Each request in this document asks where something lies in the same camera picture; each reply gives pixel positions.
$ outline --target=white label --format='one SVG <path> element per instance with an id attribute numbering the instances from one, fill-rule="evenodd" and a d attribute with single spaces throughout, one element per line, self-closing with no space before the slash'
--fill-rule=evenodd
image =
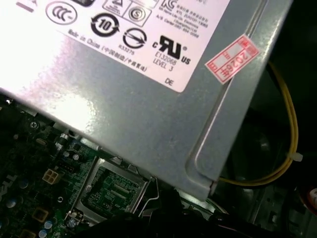
<path id="1" fill-rule="evenodd" d="M 25 4 L 27 0 L 17 1 Z M 25 9 L 41 24 L 50 24 L 59 32 L 176 92 L 182 92 L 187 86 L 230 2 L 29 1 L 32 5 Z"/>

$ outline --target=circuit components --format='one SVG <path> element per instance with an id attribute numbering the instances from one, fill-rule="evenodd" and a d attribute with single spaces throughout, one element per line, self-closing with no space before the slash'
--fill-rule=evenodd
<path id="1" fill-rule="evenodd" d="M 88 222 L 135 212 L 148 183 L 128 163 L 113 164 L 112 155 L 26 112 L 0 110 L 8 121 L 17 115 L 0 137 L 9 142 L 0 143 L 0 238 L 69 238 Z"/>
<path id="2" fill-rule="evenodd" d="M 54 170 L 48 169 L 44 176 L 43 176 L 43 180 L 51 185 L 56 184 L 59 182 L 59 180 L 61 179 L 61 174 L 57 173 Z"/>
<path id="3" fill-rule="evenodd" d="M 35 238 L 36 234 L 29 231 L 29 230 L 23 230 L 19 238 Z"/>
<path id="4" fill-rule="evenodd" d="M 49 212 L 41 207 L 37 207 L 32 215 L 32 218 L 43 223 L 49 216 Z"/>
<path id="5" fill-rule="evenodd" d="M 95 158 L 82 191 L 73 207 L 95 224 L 119 212 L 134 213 L 148 182 L 102 158 Z"/>

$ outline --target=green circuit board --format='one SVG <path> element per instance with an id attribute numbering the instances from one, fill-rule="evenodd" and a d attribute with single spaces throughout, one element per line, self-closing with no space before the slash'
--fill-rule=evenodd
<path id="1" fill-rule="evenodd" d="M 99 167 L 92 185 L 82 203 L 106 218 L 126 211 L 139 189 L 137 184 L 104 167 Z"/>
<path id="2" fill-rule="evenodd" d="M 69 238 L 86 228 L 68 228 L 65 216 L 94 159 L 111 155 L 73 138 L 57 150 L 63 132 L 53 125 L 44 117 L 0 104 L 0 238 Z M 52 184 L 43 179 L 48 170 L 57 175 Z M 84 200 L 87 207 L 109 218 L 129 206 L 137 189 L 133 182 L 101 169 Z"/>

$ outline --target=certification logo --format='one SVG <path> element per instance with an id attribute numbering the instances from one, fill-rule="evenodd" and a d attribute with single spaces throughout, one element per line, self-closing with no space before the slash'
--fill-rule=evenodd
<path id="1" fill-rule="evenodd" d="M 58 25 L 70 25 L 77 20 L 76 9 L 63 1 L 54 1 L 47 5 L 46 16 Z"/>
<path id="2" fill-rule="evenodd" d="M 140 6 L 134 6 L 133 8 L 129 9 L 129 18 L 132 21 L 142 21 L 146 17 L 146 12 L 144 8 Z"/>
<path id="3" fill-rule="evenodd" d="M 169 11 L 173 11 L 177 2 L 178 2 L 178 0 L 164 0 L 161 4 L 161 7 L 166 8 Z"/>
<path id="4" fill-rule="evenodd" d="M 138 28 L 131 28 L 123 35 L 124 44 L 132 49 L 139 49 L 145 45 L 147 35 L 144 31 Z"/>
<path id="5" fill-rule="evenodd" d="M 100 13 L 91 19 L 91 29 L 98 36 L 110 37 L 119 31 L 119 21 L 110 13 Z"/>

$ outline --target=metal power supply casing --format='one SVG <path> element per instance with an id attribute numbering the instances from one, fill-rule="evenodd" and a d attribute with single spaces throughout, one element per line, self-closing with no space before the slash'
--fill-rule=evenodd
<path id="1" fill-rule="evenodd" d="M 178 3 L 190 1 L 197 7 L 222 0 Z M 0 8 L 1 92 L 199 199 L 207 198 L 219 178 L 291 5 L 291 0 L 231 0 L 188 84 L 177 92 L 33 16 L 44 1 L 20 0 L 28 8 L 17 2 L 4 1 Z M 78 20 L 91 8 L 96 16 L 108 12 L 96 9 L 105 0 L 91 6 L 61 2 L 78 11 Z M 244 33 L 261 53 L 222 85 L 205 63 Z"/>

